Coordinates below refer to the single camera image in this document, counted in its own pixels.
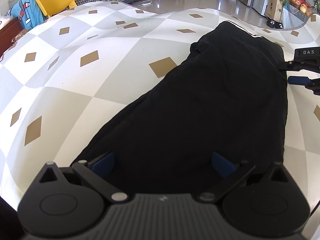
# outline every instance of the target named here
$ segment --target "tiled floor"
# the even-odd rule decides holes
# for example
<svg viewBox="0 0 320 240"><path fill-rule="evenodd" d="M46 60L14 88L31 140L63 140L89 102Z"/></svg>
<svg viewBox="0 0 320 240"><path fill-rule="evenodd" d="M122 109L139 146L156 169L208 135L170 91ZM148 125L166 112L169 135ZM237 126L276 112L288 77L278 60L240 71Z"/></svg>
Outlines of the tiled floor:
<svg viewBox="0 0 320 240"><path fill-rule="evenodd" d="M141 1L132 3L134 6L141 4ZM249 8L237 0L151 0L152 4L139 6L140 9L155 12L166 13L177 10L190 9L195 7L213 8L236 16L252 25L269 29L266 25L267 18L261 16L253 8Z"/></svg>

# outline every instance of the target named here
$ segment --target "white cable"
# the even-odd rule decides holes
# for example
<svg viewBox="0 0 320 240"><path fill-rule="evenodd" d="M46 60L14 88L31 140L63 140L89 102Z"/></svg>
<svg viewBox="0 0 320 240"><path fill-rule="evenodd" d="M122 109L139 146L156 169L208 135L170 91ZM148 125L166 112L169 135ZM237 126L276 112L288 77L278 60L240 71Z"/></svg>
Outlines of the white cable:
<svg viewBox="0 0 320 240"><path fill-rule="evenodd" d="M151 0L147 0L147 1L143 1L143 2L141 2L142 4L139 4L137 7L139 7L139 6L145 6L145 5L150 5L151 3L152 3L152 1Z"/></svg>

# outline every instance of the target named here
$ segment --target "screw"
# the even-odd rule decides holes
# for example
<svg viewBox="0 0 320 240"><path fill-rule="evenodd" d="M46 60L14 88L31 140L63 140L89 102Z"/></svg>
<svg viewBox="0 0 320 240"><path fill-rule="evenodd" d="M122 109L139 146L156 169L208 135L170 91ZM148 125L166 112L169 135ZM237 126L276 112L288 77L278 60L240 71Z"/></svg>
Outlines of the screw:
<svg viewBox="0 0 320 240"><path fill-rule="evenodd" d="M202 201L213 201L215 199L215 195L211 192L201 193L199 199Z"/></svg>
<svg viewBox="0 0 320 240"><path fill-rule="evenodd" d="M128 195L124 192L116 192L111 195L111 198L114 201L124 201L128 198Z"/></svg>
<svg viewBox="0 0 320 240"><path fill-rule="evenodd" d="M78 162L81 163L81 164L86 164L87 160L79 160Z"/></svg>

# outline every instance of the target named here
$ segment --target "brown diamond pattern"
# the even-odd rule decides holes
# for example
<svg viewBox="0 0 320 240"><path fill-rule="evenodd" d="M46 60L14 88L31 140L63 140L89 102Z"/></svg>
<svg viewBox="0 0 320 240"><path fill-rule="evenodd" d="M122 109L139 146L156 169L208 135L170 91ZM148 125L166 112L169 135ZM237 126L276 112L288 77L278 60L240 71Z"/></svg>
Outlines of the brown diamond pattern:
<svg viewBox="0 0 320 240"><path fill-rule="evenodd" d="M320 121L320 107L318 105L316 105L316 109L314 110L313 113L316 115L316 117Z"/></svg>
<svg viewBox="0 0 320 240"><path fill-rule="evenodd" d="M53 67L53 65L54 65L54 64L56 64L56 63L58 62L59 57L60 57L60 56L58 56L54 61L52 61L52 62L51 62L51 64L50 64L50 65L49 65L49 67L48 67L48 70L49 70L50 68L52 68L52 67Z"/></svg>
<svg viewBox="0 0 320 240"><path fill-rule="evenodd" d="M80 59L80 67L87 65L99 59L98 51L91 52Z"/></svg>
<svg viewBox="0 0 320 240"><path fill-rule="evenodd" d="M132 28L132 27L138 27L138 25L136 23L130 23L126 26L123 26L123 28L125 28L125 29Z"/></svg>
<svg viewBox="0 0 320 240"><path fill-rule="evenodd" d="M70 31L70 27L61 28L59 35L67 34Z"/></svg>
<svg viewBox="0 0 320 240"><path fill-rule="evenodd" d="M177 64L170 58L164 58L149 64L153 72L158 78L165 76L170 70L175 68Z"/></svg>
<svg viewBox="0 0 320 240"><path fill-rule="evenodd" d="M278 44L279 46L281 46L282 48L284 47L282 44L278 43L278 42L274 42L275 44Z"/></svg>
<svg viewBox="0 0 320 240"><path fill-rule="evenodd" d="M19 120L20 112L21 108L12 115L10 127L13 126Z"/></svg>
<svg viewBox="0 0 320 240"><path fill-rule="evenodd" d="M190 30L190 29L181 29L181 30L177 30L178 32L181 33L195 33L194 31Z"/></svg>
<svg viewBox="0 0 320 240"><path fill-rule="evenodd" d="M31 124L28 125L27 131L26 131L26 138L24 141L25 146L28 143L30 143L40 137L40 135L41 135L41 122L42 122L42 116L35 119Z"/></svg>
<svg viewBox="0 0 320 240"><path fill-rule="evenodd" d="M201 15L199 14L189 14L190 16L192 16L193 18L203 18Z"/></svg>
<svg viewBox="0 0 320 240"><path fill-rule="evenodd" d="M34 61L36 59L36 52L26 54L24 62Z"/></svg>
<svg viewBox="0 0 320 240"><path fill-rule="evenodd" d="M121 25L121 24L125 24L125 21L117 21L116 25Z"/></svg>
<svg viewBox="0 0 320 240"><path fill-rule="evenodd" d="M293 36L296 36L296 37L298 37L298 35L299 35L299 33L296 32L296 31L292 31L290 34L293 35Z"/></svg>

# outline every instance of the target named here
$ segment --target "wooden chair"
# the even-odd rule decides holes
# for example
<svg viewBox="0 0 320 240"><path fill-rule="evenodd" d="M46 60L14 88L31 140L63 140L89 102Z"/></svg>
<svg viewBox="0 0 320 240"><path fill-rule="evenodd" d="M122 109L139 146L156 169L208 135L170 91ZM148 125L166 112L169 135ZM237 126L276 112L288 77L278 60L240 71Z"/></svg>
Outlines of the wooden chair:
<svg viewBox="0 0 320 240"><path fill-rule="evenodd" d="M75 0L36 0L44 16L49 18L57 13L60 13L67 6L69 8L76 7Z"/></svg>

